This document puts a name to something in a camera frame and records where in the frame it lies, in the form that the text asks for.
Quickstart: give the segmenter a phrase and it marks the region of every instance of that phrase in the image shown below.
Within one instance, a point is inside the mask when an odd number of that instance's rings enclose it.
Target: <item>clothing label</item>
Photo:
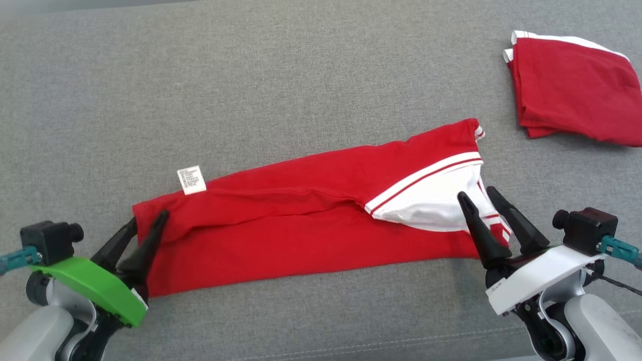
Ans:
[[[145,310],[149,310],[150,307],[145,303],[145,301],[143,301],[143,298],[141,297],[141,295],[139,295],[138,292],[136,292],[136,289],[132,288],[131,291],[134,294],[134,296],[138,298],[138,301],[140,301],[143,304],[143,306],[145,306]]]
[[[185,195],[202,192],[207,189],[199,166],[179,169],[177,173]]]

